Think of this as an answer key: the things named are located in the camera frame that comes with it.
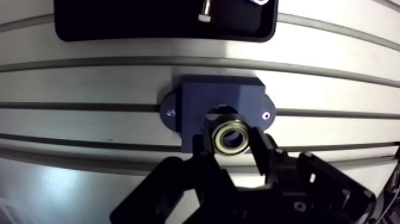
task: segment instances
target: cable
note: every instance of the cable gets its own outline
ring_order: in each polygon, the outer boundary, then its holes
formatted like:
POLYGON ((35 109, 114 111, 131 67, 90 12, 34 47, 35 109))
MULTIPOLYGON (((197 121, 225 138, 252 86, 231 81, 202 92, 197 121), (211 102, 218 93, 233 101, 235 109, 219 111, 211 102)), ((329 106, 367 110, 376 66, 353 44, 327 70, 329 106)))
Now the cable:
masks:
POLYGON ((393 197, 392 201, 390 201, 390 203, 387 205, 386 209, 382 212, 382 214, 379 216, 379 218, 376 220, 376 224, 379 224, 379 222, 381 221, 383 216, 389 211, 392 204, 396 201, 397 196, 399 195, 399 191, 400 191, 399 188, 396 189, 395 196, 393 197))

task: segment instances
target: robotic arm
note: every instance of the robotic arm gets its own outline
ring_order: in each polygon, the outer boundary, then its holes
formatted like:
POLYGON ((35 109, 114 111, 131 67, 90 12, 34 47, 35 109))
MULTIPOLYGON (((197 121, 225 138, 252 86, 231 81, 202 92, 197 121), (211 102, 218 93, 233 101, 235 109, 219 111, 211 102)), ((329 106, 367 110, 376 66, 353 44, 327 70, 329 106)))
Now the robotic arm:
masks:
POLYGON ((202 134, 193 137, 190 160, 162 161, 112 212, 111 222, 164 223, 188 189, 195 189, 200 207, 185 223, 350 224, 372 210, 376 200, 318 157, 289 157, 260 128, 249 127, 238 114, 227 114, 207 121, 202 134), (248 142, 224 143, 222 137, 232 130, 248 142), (265 186, 236 188, 214 158, 215 153, 224 154, 221 146, 234 150, 242 144, 251 150, 265 186))

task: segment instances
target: black plastic part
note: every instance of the black plastic part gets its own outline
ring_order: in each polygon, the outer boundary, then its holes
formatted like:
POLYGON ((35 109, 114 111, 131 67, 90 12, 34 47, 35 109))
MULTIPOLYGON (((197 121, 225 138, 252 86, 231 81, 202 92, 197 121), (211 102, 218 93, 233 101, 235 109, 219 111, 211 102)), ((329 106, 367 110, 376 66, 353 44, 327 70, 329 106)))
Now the black plastic part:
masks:
POLYGON ((201 134, 206 114, 221 105, 231 107, 250 126, 262 130, 268 129, 276 117, 275 105, 257 77, 206 75, 182 76, 177 89, 163 99, 160 117, 169 129, 181 134, 182 152, 192 153, 192 139, 201 134))
POLYGON ((64 41, 201 38, 265 42, 275 33, 277 0, 212 0, 211 22, 198 20, 204 0, 54 0, 55 30, 64 41))
POLYGON ((258 128, 250 135, 269 187, 237 189, 206 128, 193 138, 193 157, 165 159, 113 211, 112 223, 164 223, 187 189, 196 190, 200 208, 185 223, 353 224, 373 208, 373 193, 330 164, 309 153, 289 157, 258 128))

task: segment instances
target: white panel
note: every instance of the white panel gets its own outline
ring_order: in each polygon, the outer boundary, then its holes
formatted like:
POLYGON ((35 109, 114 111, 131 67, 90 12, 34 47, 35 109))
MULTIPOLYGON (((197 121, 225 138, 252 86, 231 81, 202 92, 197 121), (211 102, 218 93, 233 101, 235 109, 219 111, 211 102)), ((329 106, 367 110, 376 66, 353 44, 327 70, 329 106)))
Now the white panel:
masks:
POLYGON ((2 73, 0 102, 157 104, 181 74, 257 76, 277 108, 400 114, 400 89, 328 77, 205 67, 127 66, 2 73))
POLYGON ((0 64, 85 57, 196 56, 316 66, 400 80, 400 52, 335 33, 278 23, 266 43, 196 39, 126 39, 66 43, 53 24, 0 34, 0 64))
MULTIPOLYGON (((277 117, 267 130, 280 146, 394 142, 400 120, 277 117)), ((0 133, 149 145, 180 145, 157 113, 0 110, 0 133)))
POLYGON ((0 24, 53 13, 53 0, 1 0, 0 24))
POLYGON ((278 7, 280 13, 326 21, 400 43, 400 13, 372 0, 282 0, 278 7))

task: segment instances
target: bearing inner ring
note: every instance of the bearing inner ring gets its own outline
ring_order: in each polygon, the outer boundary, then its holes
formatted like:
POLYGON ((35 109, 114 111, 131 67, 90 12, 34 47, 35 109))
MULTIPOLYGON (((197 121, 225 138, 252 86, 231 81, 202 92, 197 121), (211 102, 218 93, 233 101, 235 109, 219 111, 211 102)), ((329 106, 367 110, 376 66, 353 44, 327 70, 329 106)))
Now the bearing inner ring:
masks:
POLYGON ((212 141, 224 155, 240 154, 249 146, 248 127, 240 120, 229 120, 217 126, 212 133, 212 141))

